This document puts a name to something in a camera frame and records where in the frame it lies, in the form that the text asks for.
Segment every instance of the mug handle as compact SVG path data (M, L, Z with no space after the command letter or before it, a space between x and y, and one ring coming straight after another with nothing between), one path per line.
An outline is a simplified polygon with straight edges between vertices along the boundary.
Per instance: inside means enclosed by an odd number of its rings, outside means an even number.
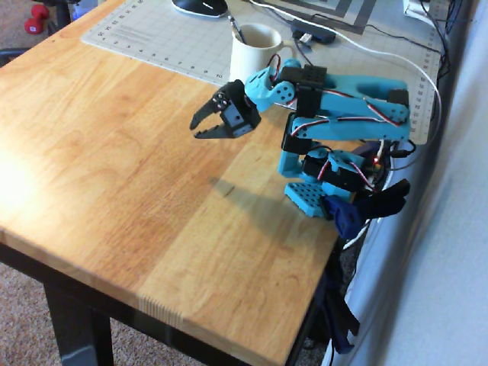
M289 48L290 51L291 51L291 55L294 59L297 58L297 51L295 50L295 43L292 42L291 40L284 40L281 45L280 45L280 48L278 49L278 51L281 51L282 49L284 48Z

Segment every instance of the beige carpet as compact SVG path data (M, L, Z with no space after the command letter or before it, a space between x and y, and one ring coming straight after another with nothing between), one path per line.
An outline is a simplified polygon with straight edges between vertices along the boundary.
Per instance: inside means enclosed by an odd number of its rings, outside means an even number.
M46 37L46 32L32 36L24 30L32 4L0 0L0 48L32 47ZM117 321L111 328L117 366L202 365ZM324 347L302 352L298 364L320 365L323 352ZM0 263L0 366L44 365L61 361L43 286Z

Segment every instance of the red dumbbell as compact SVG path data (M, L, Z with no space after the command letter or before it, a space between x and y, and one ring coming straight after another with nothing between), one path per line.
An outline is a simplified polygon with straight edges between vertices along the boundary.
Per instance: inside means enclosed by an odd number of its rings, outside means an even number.
M44 5L34 5L30 13L34 18L26 20L24 23L25 31L29 34L39 34L43 31L43 19L49 17L49 9Z

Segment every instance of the computer mouse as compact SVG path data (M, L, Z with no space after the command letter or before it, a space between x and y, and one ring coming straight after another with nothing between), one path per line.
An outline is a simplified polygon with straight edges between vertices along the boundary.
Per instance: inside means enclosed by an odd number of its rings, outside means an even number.
M227 13L225 0L172 0L173 5L184 13L218 18Z

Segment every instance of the pen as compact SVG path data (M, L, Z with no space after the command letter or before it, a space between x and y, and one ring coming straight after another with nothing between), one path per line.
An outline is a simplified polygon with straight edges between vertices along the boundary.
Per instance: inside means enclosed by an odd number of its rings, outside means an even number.
M229 15L227 17L230 21L230 24L232 25L232 28L236 30L236 32L239 34L239 36L241 37L241 41L244 43L244 44L247 44L246 42L246 39L244 38L244 34L242 34L242 31L241 31L241 28L239 25L237 25L237 22L236 22L236 19L234 19L234 17L232 15Z

